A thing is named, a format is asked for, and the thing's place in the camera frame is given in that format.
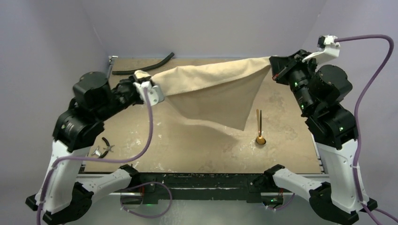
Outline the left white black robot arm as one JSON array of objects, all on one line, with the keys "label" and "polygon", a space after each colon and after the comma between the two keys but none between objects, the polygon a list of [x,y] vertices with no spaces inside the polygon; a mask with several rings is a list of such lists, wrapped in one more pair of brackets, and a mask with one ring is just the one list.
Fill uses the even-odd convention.
[{"label": "left white black robot arm", "polygon": [[106,120],[133,105],[146,104],[153,117],[152,106],[164,95],[151,76],[143,71],[122,79],[114,88],[102,72],[82,75],[74,84],[74,97],[62,113],[53,131],[52,154],[40,190],[26,198],[26,205],[37,213],[36,223],[63,225],[80,219],[93,203],[108,194],[141,186],[140,173],[130,166],[138,157],[113,159],[120,167],[113,173],[89,182],[76,180],[81,164]]}]

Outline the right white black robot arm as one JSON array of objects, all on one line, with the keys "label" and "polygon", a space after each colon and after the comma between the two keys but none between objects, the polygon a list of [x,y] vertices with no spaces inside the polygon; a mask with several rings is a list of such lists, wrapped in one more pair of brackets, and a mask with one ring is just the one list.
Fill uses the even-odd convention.
[{"label": "right white black robot arm", "polygon": [[299,50],[290,56],[272,56],[269,62],[273,80],[290,87],[326,163],[329,180],[311,180],[275,165],[264,172],[263,184],[270,191],[284,188],[304,198],[324,220],[352,225],[360,211],[377,208],[363,187],[356,189],[360,172],[354,155],[359,132],[354,115],[340,104],[352,84],[340,67],[318,66],[316,59],[305,61],[308,55]]}]

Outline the beige cloth napkin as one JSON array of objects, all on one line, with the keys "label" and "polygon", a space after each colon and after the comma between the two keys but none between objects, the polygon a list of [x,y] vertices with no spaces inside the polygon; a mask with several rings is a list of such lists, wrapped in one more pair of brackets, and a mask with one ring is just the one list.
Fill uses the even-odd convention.
[{"label": "beige cloth napkin", "polygon": [[182,116],[244,130],[254,99],[271,70],[269,57],[178,66],[151,77]]}]

